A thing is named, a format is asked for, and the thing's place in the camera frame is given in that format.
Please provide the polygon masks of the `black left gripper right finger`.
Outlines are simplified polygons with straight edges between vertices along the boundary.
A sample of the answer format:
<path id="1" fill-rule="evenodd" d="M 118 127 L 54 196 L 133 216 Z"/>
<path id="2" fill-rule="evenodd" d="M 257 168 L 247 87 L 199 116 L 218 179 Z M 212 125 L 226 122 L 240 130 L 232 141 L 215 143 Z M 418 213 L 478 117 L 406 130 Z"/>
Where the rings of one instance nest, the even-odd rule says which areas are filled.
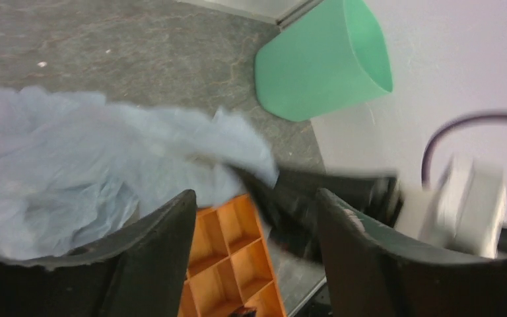
<path id="1" fill-rule="evenodd" d="M 507 316 L 507 258 L 420 242 L 316 194 L 334 316 Z"/>

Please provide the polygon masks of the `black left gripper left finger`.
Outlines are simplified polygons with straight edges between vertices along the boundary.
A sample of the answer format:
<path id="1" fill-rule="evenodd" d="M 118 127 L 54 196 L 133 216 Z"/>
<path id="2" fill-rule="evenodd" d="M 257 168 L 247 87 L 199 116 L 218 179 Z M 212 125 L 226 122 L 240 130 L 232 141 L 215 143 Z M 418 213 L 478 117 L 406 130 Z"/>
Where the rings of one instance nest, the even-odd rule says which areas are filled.
<path id="1" fill-rule="evenodd" d="M 64 256 L 0 260 L 0 316 L 176 316 L 196 212 L 185 190 Z"/>

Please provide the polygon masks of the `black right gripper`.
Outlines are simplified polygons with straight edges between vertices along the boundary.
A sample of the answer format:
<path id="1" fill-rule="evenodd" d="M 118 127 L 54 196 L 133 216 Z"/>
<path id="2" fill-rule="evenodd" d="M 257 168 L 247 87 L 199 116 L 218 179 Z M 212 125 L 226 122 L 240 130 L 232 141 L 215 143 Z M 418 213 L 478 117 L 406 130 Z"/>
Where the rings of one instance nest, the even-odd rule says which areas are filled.
<path id="1" fill-rule="evenodd" d="M 392 173 L 322 174 L 282 166 L 269 186 L 254 174 L 232 167 L 269 225 L 269 239 L 280 249 L 313 263 L 322 261 L 316 194 L 329 190 L 355 210 L 393 228 L 404 204 L 400 181 Z"/>

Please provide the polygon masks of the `translucent blue plastic trash bag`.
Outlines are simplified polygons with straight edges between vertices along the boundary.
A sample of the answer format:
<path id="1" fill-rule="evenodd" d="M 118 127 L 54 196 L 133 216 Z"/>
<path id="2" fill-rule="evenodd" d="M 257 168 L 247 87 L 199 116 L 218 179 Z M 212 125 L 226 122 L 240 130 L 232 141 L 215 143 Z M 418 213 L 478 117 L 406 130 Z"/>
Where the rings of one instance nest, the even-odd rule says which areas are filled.
<path id="1" fill-rule="evenodd" d="M 184 190 L 201 207 L 279 172 L 236 112 L 142 108 L 99 92 L 0 88 L 0 258 L 62 256 L 143 218 Z"/>

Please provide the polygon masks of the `green plastic trash bin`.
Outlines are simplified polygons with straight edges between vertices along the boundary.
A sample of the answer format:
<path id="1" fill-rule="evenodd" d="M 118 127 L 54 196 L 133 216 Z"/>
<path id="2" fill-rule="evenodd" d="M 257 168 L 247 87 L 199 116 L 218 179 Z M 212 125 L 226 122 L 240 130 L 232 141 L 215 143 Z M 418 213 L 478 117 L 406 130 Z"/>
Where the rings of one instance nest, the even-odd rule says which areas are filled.
<path id="1" fill-rule="evenodd" d="M 322 1 L 264 45 L 254 68 L 258 102 L 292 122 L 393 90 L 382 29 L 359 0 Z"/>

